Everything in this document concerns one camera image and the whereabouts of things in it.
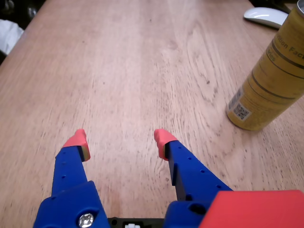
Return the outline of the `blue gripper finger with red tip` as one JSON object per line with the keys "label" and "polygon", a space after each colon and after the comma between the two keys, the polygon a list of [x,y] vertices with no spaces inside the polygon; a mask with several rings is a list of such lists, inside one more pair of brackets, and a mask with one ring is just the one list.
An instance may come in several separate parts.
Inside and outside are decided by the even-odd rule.
{"label": "blue gripper finger with red tip", "polygon": [[154,139],[159,157],[168,161],[177,200],[169,204],[163,227],[197,228],[221,190],[230,191],[170,132],[157,129]]}
{"label": "blue gripper finger with red tip", "polygon": [[83,162],[90,159],[86,133],[78,129],[55,158],[51,196],[38,209],[35,228],[108,228],[96,186]]}

